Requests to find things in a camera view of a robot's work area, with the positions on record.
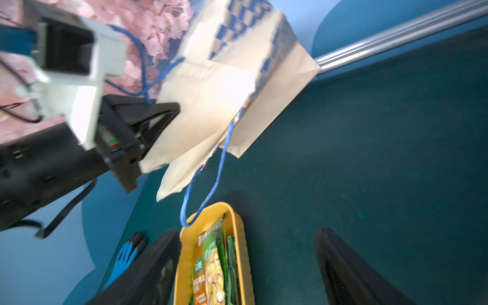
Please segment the beige paper bag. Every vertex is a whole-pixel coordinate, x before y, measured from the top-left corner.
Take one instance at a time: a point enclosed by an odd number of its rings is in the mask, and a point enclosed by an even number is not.
[[[320,70],[265,0],[207,0],[178,54],[186,60],[158,102],[178,102],[181,113],[140,162],[143,172],[169,163],[158,201],[180,192],[223,147],[231,121],[227,151],[240,157]]]

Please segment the blue wire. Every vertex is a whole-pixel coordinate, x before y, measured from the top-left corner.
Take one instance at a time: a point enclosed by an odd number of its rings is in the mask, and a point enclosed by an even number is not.
[[[239,114],[237,115],[237,117],[240,118],[241,115],[243,114],[243,112],[244,112],[244,109],[241,109]],[[195,180],[198,177],[198,175],[200,174],[200,172],[202,171],[203,165],[200,166],[199,169],[197,169],[197,171],[195,172],[195,175],[193,175],[193,178],[190,181],[190,184],[188,185],[188,188],[186,189],[186,192],[185,192],[184,198],[183,198],[182,209],[180,212],[180,223],[185,228],[188,228],[197,220],[197,218],[200,216],[200,213],[202,212],[203,208],[206,206],[207,202],[210,200],[210,197],[213,196],[213,194],[215,193],[215,190],[219,186],[220,176],[222,174],[222,169],[224,168],[225,152],[227,151],[227,148],[229,146],[230,138],[232,137],[232,132],[234,131],[234,126],[235,126],[235,122],[232,121],[232,123],[229,125],[229,131],[227,133],[227,137],[225,138],[224,148],[222,149],[222,154],[220,156],[219,171],[217,172],[217,179],[215,180],[215,184],[214,184],[213,188],[210,190],[210,192],[208,193],[207,198],[205,198],[205,200],[202,202],[202,204],[198,208],[197,214],[189,223],[187,222],[187,218],[186,218],[186,206],[188,204],[188,199],[190,197],[190,193],[191,193],[191,189],[193,188],[193,184],[195,183]]]
[[[143,88],[141,91],[139,92],[129,92],[123,88],[120,88],[119,86],[117,86],[116,84],[114,84],[113,82],[109,81],[109,80],[105,80],[105,82],[115,88],[117,88],[118,90],[122,91],[123,93],[127,94],[127,95],[130,95],[130,96],[139,96],[139,95],[142,95],[146,92],[149,91],[149,89],[151,89],[152,87],[154,87],[157,83],[159,83],[160,81],[164,80],[166,78],[166,76],[168,75],[169,72],[171,72],[171,70],[176,67],[178,64],[180,64],[180,62],[184,61],[184,57],[180,57],[178,58],[177,60],[175,60],[174,62],[170,63],[169,66],[164,70],[162,71],[158,77],[156,77],[156,79],[150,83],[149,85],[147,85],[145,88]]]
[[[124,28],[118,27],[116,25],[110,25],[110,27],[114,31],[116,31],[116,32],[125,34],[136,45],[137,50],[139,52],[139,56],[141,57],[142,87],[145,88],[147,86],[147,80],[146,80],[146,64],[144,62],[144,60],[145,60],[145,54],[146,54],[146,49],[142,45],[142,42],[137,37],[135,37],[131,32],[127,31]],[[117,88],[119,90],[122,89],[119,86],[117,86],[114,83],[112,83],[111,81],[107,81],[107,83],[110,84],[110,85],[112,85],[112,86],[114,86],[115,88]],[[146,104],[152,105],[151,99],[149,98],[149,94],[147,92],[144,93],[144,100],[145,100]]]
[[[152,83],[150,83],[148,85],[147,79],[146,79],[146,64],[145,64],[145,52],[146,52],[146,50],[145,50],[144,46],[142,45],[141,41],[139,39],[137,39],[137,37],[135,37],[131,32],[127,31],[124,28],[121,28],[121,27],[118,27],[115,25],[110,25],[110,26],[112,27],[112,29],[114,31],[127,35],[132,40],[132,42],[136,45],[137,50],[139,52],[139,56],[141,57],[142,90],[139,92],[129,92],[129,91],[125,90],[124,88],[117,86],[116,84],[114,84],[113,82],[111,82],[109,80],[105,80],[105,82],[107,84],[111,85],[112,87],[118,89],[119,91],[122,91],[123,93],[129,95],[129,96],[137,97],[140,95],[144,95],[145,103],[148,105],[152,105],[153,103],[152,103],[151,99],[149,98],[149,89],[154,87],[160,81],[164,80],[166,78],[166,76],[168,75],[168,73],[171,72],[171,70],[174,67],[176,67],[178,64],[180,64],[180,62],[184,61],[184,57],[180,57],[177,60],[175,60],[174,62],[170,63],[169,66],[163,72],[161,72],[159,74],[159,76]]]

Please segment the metal rail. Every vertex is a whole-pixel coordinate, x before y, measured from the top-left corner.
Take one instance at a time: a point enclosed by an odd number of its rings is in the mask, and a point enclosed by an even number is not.
[[[315,59],[319,73],[387,51],[488,14],[488,0],[464,0],[370,36]]]

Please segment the snack package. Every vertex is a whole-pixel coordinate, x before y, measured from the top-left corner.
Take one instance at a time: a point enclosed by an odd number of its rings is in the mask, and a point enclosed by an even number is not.
[[[232,287],[230,283],[230,276],[229,276],[229,266],[227,260],[227,243],[225,241],[225,236],[227,232],[222,235],[222,241],[217,244],[217,248],[219,250],[219,257],[220,262],[222,264],[222,272],[224,274],[224,290],[225,290],[225,303],[226,305],[233,305],[230,300],[230,295],[232,293]]]
[[[227,236],[227,265],[229,270],[230,304],[241,304],[241,289],[238,281],[236,247],[233,236]]]
[[[223,234],[211,233],[203,241],[203,253],[205,257],[205,291],[208,305],[224,305],[224,272],[219,258],[217,243],[223,247]]]
[[[203,245],[193,250],[192,258],[192,282],[193,301],[195,305],[207,305],[207,294],[205,292],[205,259],[203,258]]]
[[[225,214],[223,214],[219,219],[217,219],[217,221],[214,222],[213,225],[211,225],[207,231],[200,234],[200,236],[198,237],[198,246],[201,246],[203,244],[203,241],[205,240],[205,238],[207,238],[208,235],[216,232],[222,232],[222,223],[224,222],[224,217]]]

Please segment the pink flower backdrop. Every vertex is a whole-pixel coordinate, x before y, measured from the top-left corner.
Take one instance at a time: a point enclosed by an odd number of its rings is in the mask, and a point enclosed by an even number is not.
[[[158,75],[159,60],[168,59],[171,40],[181,39],[193,17],[189,0],[42,0],[73,14],[99,22],[113,24],[134,34],[146,48],[147,81],[151,83]],[[21,0],[0,0],[0,23],[15,26],[21,23]],[[129,38],[124,37],[127,46],[125,74],[110,77],[110,80],[128,91],[142,89],[141,58]],[[20,55],[0,52],[0,57],[11,65],[27,82],[33,82],[34,74],[25,58]],[[0,105],[9,105],[11,111],[26,114],[30,101],[23,96],[20,83],[8,71],[0,67]],[[156,98],[161,89],[158,84],[149,90],[149,96]],[[106,85],[104,94],[123,93]],[[25,123],[0,112],[0,143],[14,140],[29,133],[62,122],[54,117],[38,124]]]

